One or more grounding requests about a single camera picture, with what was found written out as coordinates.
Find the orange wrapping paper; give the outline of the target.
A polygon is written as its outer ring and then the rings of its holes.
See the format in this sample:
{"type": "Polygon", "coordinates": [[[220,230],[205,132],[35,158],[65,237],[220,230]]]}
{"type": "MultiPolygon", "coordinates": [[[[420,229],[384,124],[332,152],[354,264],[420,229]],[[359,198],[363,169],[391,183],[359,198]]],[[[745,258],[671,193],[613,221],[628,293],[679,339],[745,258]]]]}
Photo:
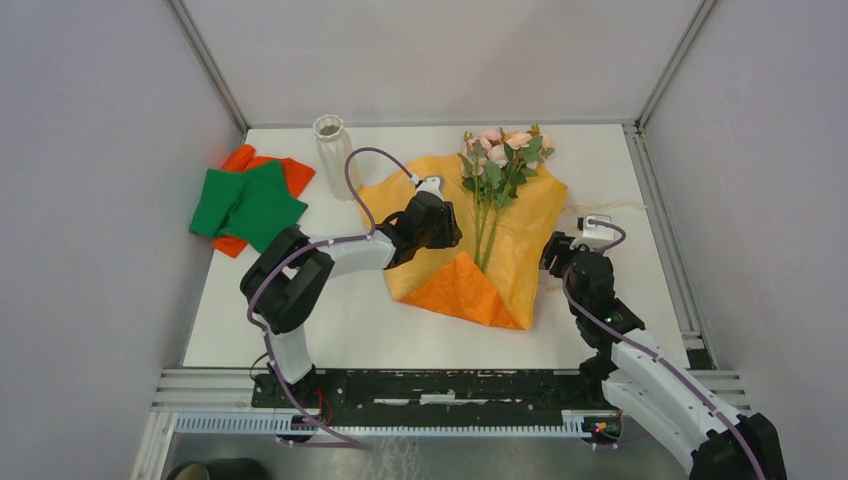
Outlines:
{"type": "Polygon", "coordinates": [[[434,313],[488,327],[528,330],[533,325],[542,252],[565,205],[568,191],[546,168],[518,189],[517,199],[498,217],[490,217],[485,234],[494,239],[486,269],[474,262],[476,234],[471,194],[461,185],[455,155],[425,156],[408,169],[425,177],[440,175],[444,197],[454,205],[462,232],[451,249],[422,249],[413,260],[385,273],[391,297],[434,313]]]}

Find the pink artificial flower bouquet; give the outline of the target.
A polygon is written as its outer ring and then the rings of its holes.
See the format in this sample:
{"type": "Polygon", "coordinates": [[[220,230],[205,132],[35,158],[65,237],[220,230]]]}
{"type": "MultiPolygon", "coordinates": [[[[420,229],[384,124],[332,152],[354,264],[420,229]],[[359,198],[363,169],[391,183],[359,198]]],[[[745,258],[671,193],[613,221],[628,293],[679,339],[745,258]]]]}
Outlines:
{"type": "Polygon", "coordinates": [[[473,259],[481,271],[488,268],[502,210],[554,152],[552,138],[537,124],[511,133],[502,128],[464,133],[458,153],[461,185],[473,201],[473,259]]]}

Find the aluminium frame rail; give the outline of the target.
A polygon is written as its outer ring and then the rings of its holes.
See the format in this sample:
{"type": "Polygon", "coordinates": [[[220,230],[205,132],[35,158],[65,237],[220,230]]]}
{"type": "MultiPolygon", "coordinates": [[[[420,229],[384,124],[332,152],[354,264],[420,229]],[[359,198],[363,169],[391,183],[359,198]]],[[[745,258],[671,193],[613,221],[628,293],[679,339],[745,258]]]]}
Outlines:
{"type": "MultiPolygon", "coordinates": [[[[690,370],[715,396],[745,414],[753,411],[740,375],[728,370],[690,370]]],[[[246,369],[165,369],[151,410],[170,412],[247,412],[254,381],[246,369]]]]}

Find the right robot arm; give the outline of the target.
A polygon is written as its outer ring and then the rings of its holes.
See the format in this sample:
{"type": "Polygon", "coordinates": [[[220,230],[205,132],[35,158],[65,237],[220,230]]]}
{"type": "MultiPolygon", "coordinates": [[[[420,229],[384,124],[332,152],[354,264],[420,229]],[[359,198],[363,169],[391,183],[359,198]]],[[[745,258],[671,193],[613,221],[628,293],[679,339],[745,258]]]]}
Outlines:
{"type": "Polygon", "coordinates": [[[540,267],[562,282],[581,338],[596,355],[580,366],[580,400],[633,417],[691,479],[784,479],[779,435],[761,413],[745,415],[666,355],[646,324],[617,297],[606,250],[552,234],[540,267]]]}

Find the cream printed ribbon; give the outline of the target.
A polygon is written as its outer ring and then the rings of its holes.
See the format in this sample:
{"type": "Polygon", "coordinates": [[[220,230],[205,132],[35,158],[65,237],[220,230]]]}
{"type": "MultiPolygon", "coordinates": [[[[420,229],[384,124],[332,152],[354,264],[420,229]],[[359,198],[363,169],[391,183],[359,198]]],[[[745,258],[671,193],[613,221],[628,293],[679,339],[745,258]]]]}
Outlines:
{"type": "Polygon", "coordinates": [[[645,211],[647,209],[647,206],[642,203],[633,202],[610,202],[592,205],[573,204],[565,206],[562,209],[562,212],[569,215],[576,215],[582,217],[595,214],[608,215],[610,212],[620,209],[645,211]]]}

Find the green cloth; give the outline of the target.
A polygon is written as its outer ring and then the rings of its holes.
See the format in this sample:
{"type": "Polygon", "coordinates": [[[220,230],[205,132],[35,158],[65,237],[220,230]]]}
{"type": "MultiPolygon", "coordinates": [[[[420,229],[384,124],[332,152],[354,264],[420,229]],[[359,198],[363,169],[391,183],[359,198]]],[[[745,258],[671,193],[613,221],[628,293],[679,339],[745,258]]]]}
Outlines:
{"type": "Polygon", "coordinates": [[[209,169],[189,231],[209,239],[240,239],[262,253],[306,210],[307,204],[289,192],[277,160],[240,173],[209,169]]]}

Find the orange cloth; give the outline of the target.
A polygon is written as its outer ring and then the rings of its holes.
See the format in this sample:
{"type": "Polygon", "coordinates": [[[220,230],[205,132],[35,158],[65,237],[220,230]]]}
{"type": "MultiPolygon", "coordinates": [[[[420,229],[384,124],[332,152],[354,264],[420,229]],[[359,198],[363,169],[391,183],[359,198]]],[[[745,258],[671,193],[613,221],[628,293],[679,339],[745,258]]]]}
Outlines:
{"type": "MultiPolygon", "coordinates": [[[[239,146],[223,163],[221,169],[227,172],[244,173],[269,162],[280,164],[282,178],[289,194],[294,198],[298,198],[302,194],[316,174],[312,167],[290,157],[276,158],[257,155],[256,149],[249,144],[239,146]]],[[[214,239],[212,245],[215,250],[224,255],[237,258],[248,246],[248,243],[243,239],[222,235],[214,239]]]]}

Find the white ribbed vase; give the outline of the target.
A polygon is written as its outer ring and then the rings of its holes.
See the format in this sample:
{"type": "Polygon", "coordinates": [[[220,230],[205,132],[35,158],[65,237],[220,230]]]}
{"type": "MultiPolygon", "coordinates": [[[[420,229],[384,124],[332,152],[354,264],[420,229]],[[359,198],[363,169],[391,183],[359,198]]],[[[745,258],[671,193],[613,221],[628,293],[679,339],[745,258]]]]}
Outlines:
{"type": "Polygon", "coordinates": [[[342,201],[353,200],[351,189],[357,190],[361,186],[361,178],[355,161],[346,167],[353,146],[344,121],[336,115],[323,115],[313,123],[313,133],[324,176],[333,196],[342,201]]]}

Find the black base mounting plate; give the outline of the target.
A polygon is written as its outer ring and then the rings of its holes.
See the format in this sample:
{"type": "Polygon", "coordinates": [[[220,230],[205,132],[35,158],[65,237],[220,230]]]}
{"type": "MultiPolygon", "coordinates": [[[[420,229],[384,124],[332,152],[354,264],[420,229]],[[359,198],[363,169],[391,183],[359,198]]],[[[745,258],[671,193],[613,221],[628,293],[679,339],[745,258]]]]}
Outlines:
{"type": "Polygon", "coordinates": [[[335,427],[554,427],[584,415],[581,430],[623,428],[620,409],[575,370],[314,369],[281,387],[266,371],[253,376],[255,408],[315,409],[335,427]]]}

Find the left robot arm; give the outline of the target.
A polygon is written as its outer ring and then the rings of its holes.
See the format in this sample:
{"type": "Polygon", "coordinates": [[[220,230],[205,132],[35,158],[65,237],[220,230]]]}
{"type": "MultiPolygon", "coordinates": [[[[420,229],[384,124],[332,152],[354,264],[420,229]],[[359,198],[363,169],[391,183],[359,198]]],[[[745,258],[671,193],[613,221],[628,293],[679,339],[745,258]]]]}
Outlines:
{"type": "Polygon", "coordinates": [[[278,379],[278,397],[295,408],[313,397],[314,381],[308,374],[314,362],[304,324],[329,280],[393,269],[421,249],[448,249],[461,239],[453,203],[425,191],[366,233],[317,239],[297,227],[281,231],[240,282],[247,321],[261,331],[278,379]]]}

